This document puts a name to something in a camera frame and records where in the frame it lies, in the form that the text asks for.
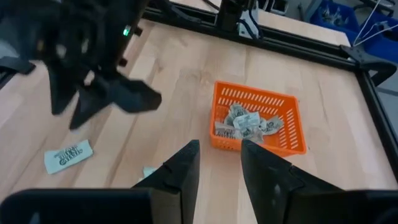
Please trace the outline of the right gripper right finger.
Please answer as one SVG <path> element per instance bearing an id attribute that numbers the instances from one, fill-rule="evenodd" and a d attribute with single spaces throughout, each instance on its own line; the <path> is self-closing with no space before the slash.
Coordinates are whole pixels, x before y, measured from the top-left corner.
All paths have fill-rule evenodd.
<path id="1" fill-rule="evenodd" d="M 314 223 L 301 196 L 341 191 L 250 140 L 241 143 L 241 163 L 258 224 Z"/>

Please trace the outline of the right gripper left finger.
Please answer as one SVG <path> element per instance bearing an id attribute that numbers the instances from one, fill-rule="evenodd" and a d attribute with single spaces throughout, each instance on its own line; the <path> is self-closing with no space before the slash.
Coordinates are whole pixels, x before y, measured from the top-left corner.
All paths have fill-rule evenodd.
<path id="1" fill-rule="evenodd" d="M 200 142 L 191 140 L 132 187 L 144 194 L 134 224 L 193 224 L 200 178 Z"/>

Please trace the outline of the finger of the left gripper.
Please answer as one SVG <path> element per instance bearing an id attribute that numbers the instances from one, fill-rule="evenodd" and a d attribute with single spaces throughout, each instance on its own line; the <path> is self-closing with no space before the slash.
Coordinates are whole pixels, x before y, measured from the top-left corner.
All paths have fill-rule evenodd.
<path id="1" fill-rule="evenodd" d="M 69 129 L 80 128 L 96 113 L 109 105 L 105 91 L 92 87 L 78 87 L 78 101 L 70 121 Z"/>
<path id="2" fill-rule="evenodd" d="M 100 78 L 99 85 L 110 103 L 128 113 L 153 111 L 162 102 L 162 95 L 143 80 L 131 80 L 120 73 L 113 74 L 109 79 Z"/>

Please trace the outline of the orange plastic basket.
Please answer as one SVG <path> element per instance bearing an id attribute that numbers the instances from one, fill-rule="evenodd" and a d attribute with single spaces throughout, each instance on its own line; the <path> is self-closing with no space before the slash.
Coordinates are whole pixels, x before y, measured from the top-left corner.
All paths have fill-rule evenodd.
<path id="1" fill-rule="evenodd" d="M 250 112 L 258 112 L 262 118 L 278 116 L 284 122 L 277 133 L 263 137 L 263 148 L 280 157 L 306 153 L 299 101 L 296 97 L 222 81 L 215 82 L 213 92 L 210 116 L 210 141 L 213 147 L 241 150 L 240 139 L 223 138 L 215 134 L 215 123 L 225 120 L 229 107 L 234 103 L 239 103 Z"/>

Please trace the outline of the blue plastic storage bin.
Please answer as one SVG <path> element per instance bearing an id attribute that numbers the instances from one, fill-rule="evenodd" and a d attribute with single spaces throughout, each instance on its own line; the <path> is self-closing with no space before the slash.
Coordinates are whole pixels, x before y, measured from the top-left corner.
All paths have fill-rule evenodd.
<path id="1" fill-rule="evenodd" d="M 353 8 L 330 0 L 321 1 L 310 17 L 310 23 L 341 32 L 359 32 Z"/>
<path id="2" fill-rule="evenodd" d="M 370 18 L 370 21 L 364 32 L 366 32 L 374 23 L 381 21 L 388 21 L 388 24 L 390 26 L 398 24 L 398 19 L 387 17 L 384 14 L 375 12 L 372 18 Z M 382 26 L 375 27 L 369 35 L 375 34 L 381 29 Z M 354 33 L 354 36 L 350 40 L 351 44 L 353 44 L 354 39 L 356 38 L 358 33 Z M 375 37 L 366 41 L 365 43 L 361 44 L 360 46 L 362 46 L 365 52 L 369 55 L 398 63 L 398 27 L 394 28 L 392 31 L 386 31 L 382 34 L 378 34 Z"/>

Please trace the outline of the white arm base bracket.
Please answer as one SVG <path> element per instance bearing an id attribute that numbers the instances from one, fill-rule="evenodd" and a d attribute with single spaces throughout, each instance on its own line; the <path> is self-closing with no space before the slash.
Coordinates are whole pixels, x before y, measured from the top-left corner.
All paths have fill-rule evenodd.
<path id="1" fill-rule="evenodd" d="M 253 23 L 253 21 L 256 22 L 256 19 L 251 19 L 250 13 L 248 10 L 243 11 L 241 14 L 241 17 L 238 20 L 238 34 L 241 37 L 245 37 L 248 39 L 258 39 L 260 38 L 259 36 L 259 29 Z"/>

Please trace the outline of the black aluminium frame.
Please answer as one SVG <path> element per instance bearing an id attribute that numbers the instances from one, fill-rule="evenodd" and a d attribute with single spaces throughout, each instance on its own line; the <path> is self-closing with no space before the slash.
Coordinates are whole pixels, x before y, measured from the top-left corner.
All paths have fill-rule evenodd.
<path id="1" fill-rule="evenodd" d="M 219 11 L 214 13 L 171 0 L 149 0 L 142 17 L 153 22 L 353 72 L 376 126 L 394 177 L 398 181 L 398 139 L 371 79 L 376 72 L 360 70 L 358 64 L 340 49 L 340 45 L 328 44 L 320 40 L 262 26 L 257 22 L 255 25 L 259 29 L 260 38 L 248 39 L 239 36 L 238 20 L 243 11 L 253 7 L 254 0 L 221 0 Z"/>

